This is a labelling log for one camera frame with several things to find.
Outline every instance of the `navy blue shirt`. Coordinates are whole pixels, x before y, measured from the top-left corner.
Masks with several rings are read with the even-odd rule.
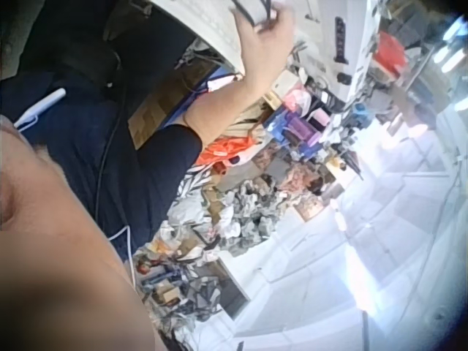
[[[99,166],[118,118],[118,105],[73,72],[30,72],[1,82],[0,111],[15,121],[58,88],[65,88],[65,98],[45,111],[24,136],[33,146],[47,146],[72,191],[94,217]],[[201,140],[191,129],[175,125],[159,130],[136,151],[123,118],[110,144],[97,204],[97,224],[105,235],[129,225],[132,252],[149,242],[201,149]],[[126,236],[112,244],[125,260]]]

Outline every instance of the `forearm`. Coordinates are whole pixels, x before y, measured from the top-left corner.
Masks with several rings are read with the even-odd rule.
[[[261,96],[262,94],[249,89],[242,80],[232,82],[197,99],[185,113],[182,124],[197,133],[206,146]]]

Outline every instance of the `orange bag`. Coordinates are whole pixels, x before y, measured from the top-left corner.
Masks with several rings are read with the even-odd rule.
[[[251,146],[255,145],[253,137],[219,137],[199,155],[197,162],[198,165],[209,165],[211,163],[225,161],[232,159],[239,152],[245,151]]]

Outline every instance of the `black cable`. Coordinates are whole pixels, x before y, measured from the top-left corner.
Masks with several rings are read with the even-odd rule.
[[[122,92],[121,92],[121,101],[118,108],[116,123],[112,128],[112,132],[110,133],[109,138],[104,147],[104,152],[102,153],[101,164],[99,166],[99,172],[97,174],[97,184],[96,184],[96,200],[94,201],[94,221],[99,226],[99,198],[101,195],[101,187],[102,187],[102,176],[104,174],[105,169],[105,162],[107,161],[107,156],[109,154],[110,146],[112,145],[113,138],[115,137],[118,129],[118,125],[121,123],[124,113],[125,113],[125,102],[127,100],[127,85],[123,82]]]

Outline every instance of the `hand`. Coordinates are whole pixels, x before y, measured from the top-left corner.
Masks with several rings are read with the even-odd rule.
[[[283,71],[294,45],[293,11],[281,4],[275,4],[274,9],[277,11],[276,20],[259,32],[238,10],[233,10],[246,71],[243,82],[249,93],[257,98],[270,90]]]

